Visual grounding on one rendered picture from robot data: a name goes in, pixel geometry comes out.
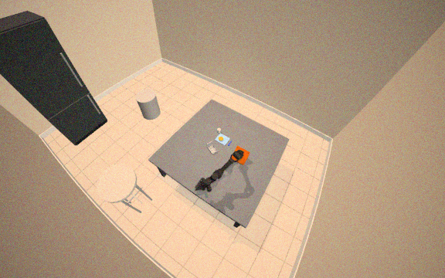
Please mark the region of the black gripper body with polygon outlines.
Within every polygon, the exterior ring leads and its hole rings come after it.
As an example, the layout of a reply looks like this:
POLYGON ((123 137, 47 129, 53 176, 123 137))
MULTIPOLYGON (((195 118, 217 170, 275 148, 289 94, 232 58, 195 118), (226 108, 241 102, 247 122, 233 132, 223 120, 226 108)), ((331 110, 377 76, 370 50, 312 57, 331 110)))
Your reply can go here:
POLYGON ((200 180, 201 180, 201 182, 204 184, 204 186, 202 186, 202 188, 203 188, 203 190, 205 191, 205 187, 206 187, 206 184, 207 183, 212 183, 211 182, 211 180, 210 180, 210 178, 206 178, 206 179, 204 179, 204 178, 200 178, 200 180))

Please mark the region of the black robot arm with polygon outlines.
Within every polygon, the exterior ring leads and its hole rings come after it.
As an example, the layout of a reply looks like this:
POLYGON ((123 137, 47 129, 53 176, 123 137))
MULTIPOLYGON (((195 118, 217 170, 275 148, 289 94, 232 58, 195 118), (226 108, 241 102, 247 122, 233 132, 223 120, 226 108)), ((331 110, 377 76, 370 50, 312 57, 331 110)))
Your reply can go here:
MULTIPOLYGON (((223 172, 224 172, 224 171, 225 171, 231 164, 233 164, 234 162, 237 162, 239 159, 241 159, 241 158, 243 157, 243 154, 244 154, 244 151, 241 151, 241 150, 238 150, 238 151, 233 152, 232 155, 231 155, 231 157, 230 157, 230 159, 229 159, 229 160, 228 160, 228 161, 227 161, 227 162, 226 162, 220 169, 218 169, 217 171, 214 171, 214 172, 212 173, 212 175, 209 177, 210 180, 211 180, 211 182, 214 182, 216 179, 221 178, 223 172), (234 157, 236 158, 237 161, 234 161, 234 160, 232 159, 232 156, 234 156, 234 157)), ((205 188, 207 189, 208 192, 210 192, 210 191, 212 190, 212 189, 211 189, 211 186, 210 186, 210 183, 207 183, 205 188)))

